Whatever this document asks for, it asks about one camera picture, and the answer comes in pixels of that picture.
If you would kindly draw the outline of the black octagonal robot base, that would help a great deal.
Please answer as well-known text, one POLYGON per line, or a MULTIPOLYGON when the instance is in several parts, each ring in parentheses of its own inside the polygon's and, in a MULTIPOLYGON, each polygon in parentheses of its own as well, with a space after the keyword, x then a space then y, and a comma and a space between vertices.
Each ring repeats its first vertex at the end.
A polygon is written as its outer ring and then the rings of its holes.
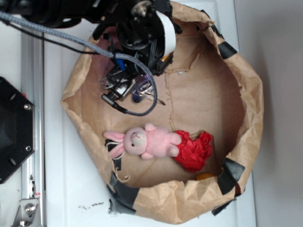
POLYGON ((4 184, 34 152, 34 105, 0 78, 0 183, 4 184))

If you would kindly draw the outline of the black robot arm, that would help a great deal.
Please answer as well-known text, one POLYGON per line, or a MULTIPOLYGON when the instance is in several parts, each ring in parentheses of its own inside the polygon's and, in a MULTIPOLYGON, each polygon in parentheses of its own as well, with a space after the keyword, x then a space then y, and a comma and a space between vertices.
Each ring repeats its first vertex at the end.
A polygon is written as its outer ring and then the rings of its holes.
POLYGON ((0 19, 28 35, 36 30, 79 43, 90 55, 109 57, 114 66, 101 80, 108 90, 102 99, 116 107, 117 100, 139 92, 138 76, 148 79, 144 92, 157 98, 154 76, 172 63, 181 32, 172 10, 168 0, 3 0, 0 19), (92 37, 107 40, 107 50, 61 32, 83 19, 97 25, 92 37))

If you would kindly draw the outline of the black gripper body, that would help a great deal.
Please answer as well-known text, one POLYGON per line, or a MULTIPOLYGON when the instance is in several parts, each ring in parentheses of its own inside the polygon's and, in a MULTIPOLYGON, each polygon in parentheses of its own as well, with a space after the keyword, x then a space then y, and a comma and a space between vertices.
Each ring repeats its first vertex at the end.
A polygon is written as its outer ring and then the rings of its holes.
POLYGON ((169 0, 110 0, 107 18, 116 25, 116 53, 131 55, 154 75, 172 63, 176 34, 169 0))

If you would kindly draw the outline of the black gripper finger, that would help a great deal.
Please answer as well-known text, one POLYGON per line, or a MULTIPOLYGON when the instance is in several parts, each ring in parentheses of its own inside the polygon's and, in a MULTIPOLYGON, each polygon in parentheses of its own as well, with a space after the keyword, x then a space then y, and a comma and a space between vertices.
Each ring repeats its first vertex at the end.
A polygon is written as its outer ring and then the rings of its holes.
POLYGON ((106 89, 109 91, 107 96, 111 100, 124 101, 135 88, 134 75, 129 75, 127 70, 122 70, 118 66, 107 74, 107 81, 106 89))

